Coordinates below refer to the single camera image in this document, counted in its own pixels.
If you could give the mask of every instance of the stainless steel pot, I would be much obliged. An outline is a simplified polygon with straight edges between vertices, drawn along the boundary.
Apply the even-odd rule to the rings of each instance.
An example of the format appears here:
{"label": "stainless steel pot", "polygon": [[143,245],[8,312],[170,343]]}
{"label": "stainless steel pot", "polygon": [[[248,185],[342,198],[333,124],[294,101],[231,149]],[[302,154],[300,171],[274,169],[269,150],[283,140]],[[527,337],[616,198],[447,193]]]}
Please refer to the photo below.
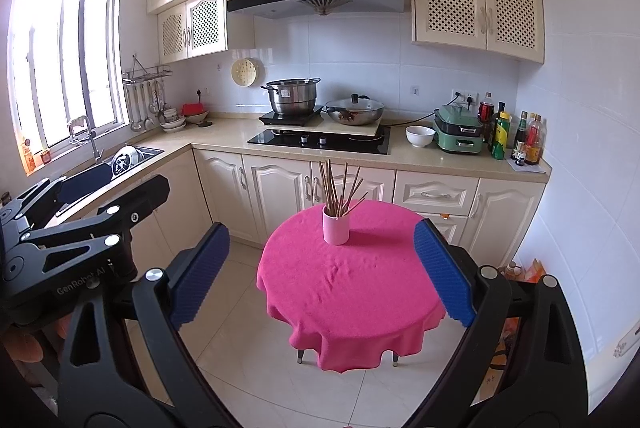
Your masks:
{"label": "stainless steel pot", "polygon": [[384,104],[357,94],[352,94],[351,100],[336,100],[326,105],[329,117],[342,125],[370,125],[378,121],[384,111]]}
{"label": "stainless steel pot", "polygon": [[276,80],[261,87],[269,92],[273,112],[294,116],[313,112],[319,81],[319,78],[293,78]]}

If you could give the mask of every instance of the gas stove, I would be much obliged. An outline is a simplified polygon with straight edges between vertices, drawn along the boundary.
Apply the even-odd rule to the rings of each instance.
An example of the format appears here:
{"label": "gas stove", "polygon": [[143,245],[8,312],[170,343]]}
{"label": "gas stove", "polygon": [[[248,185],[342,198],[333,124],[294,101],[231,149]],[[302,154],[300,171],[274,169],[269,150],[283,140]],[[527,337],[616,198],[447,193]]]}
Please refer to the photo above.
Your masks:
{"label": "gas stove", "polygon": [[390,137],[391,127],[380,125],[375,136],[271,130],[261,132],[247,143],[386,155],[389,153]]}

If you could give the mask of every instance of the blue gripper pad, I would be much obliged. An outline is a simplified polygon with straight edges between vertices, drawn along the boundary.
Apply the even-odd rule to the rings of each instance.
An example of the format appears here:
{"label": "blue gripper pad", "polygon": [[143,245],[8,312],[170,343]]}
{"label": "blue gripper pad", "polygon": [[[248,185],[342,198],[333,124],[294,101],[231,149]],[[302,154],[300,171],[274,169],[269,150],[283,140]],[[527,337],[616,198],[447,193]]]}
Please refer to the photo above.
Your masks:
{"label": "blue gripper pad", "polygon": [[[427,221],[428,219],[425,219],[415,225],[415,252],[449,316],[460,320],[462,325],[468,328],[476,317],[470,282],[454,260],[454,255],[449,251],[449,245],[439,236],[435,227],[430,227]],[[463,255],[471,261],[466,252]]]}
{"label": "blue gripper pad", "polygon": [[176,330],[193,321],[229,254],[226,226],[215,223],[193,249],[181,251],[167,267],[172,300],[170,320]]}

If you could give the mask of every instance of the round table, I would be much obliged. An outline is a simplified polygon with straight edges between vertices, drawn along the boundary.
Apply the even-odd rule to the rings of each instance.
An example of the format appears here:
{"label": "round table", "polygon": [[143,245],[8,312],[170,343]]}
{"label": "round table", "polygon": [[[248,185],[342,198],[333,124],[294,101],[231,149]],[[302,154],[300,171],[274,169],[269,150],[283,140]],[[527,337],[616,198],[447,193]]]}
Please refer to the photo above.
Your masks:
{"label": "round table", "polygon": [[350,214],[350,238],[322,238],[322,208],[280,225],[264,247],[257,286],[269,316],[293,328],[290,345],[312,348],[323,370],[375,368],[385,350],[422,350],[445,309],[414,250],[420,215],[364,201]]}

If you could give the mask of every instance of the countertop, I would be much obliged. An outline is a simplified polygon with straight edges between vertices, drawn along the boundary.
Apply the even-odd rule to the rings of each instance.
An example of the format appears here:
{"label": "countertop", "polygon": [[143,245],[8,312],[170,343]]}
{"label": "countertop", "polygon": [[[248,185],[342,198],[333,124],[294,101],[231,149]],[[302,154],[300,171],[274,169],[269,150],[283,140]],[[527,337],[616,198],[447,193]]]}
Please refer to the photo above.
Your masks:
{"label": "countertop", "polygon": [[477,155],[452,154],[440,150],[435,143],[426,148],[411,145],[404,132],[404,127],[392,127],[389,142],[389,154],[366,154],[340,151],[319,151],[312,148],[271,147],[269,145],[249,145],[247,141],[266,128],[256,118],[213,118],[211,127],[199,128],[187,125],[180,132],[158,134],[146,137],[137,145],[140,147],[159,148],[164,150],[144,163],[76,205],[70,207],[60,217],[54,218],[49,226],[63,223],[84,216],[101,203],[120,192],[129,184],[145,177],[159,166],[174,159],[191,148],[202,150],[225,151],[240,154],[260,155],[281,159],[298,159],[301,161],[319,161],[330,157],[334,161],[347,161],[361,167],[385,168],[412,172],[425,172],[462,177],[478,177],[509,181],[526,181],[547,183],[551,167],[542,161],[545,173],[516,172],[506,161],[497,161],[486,149]]}

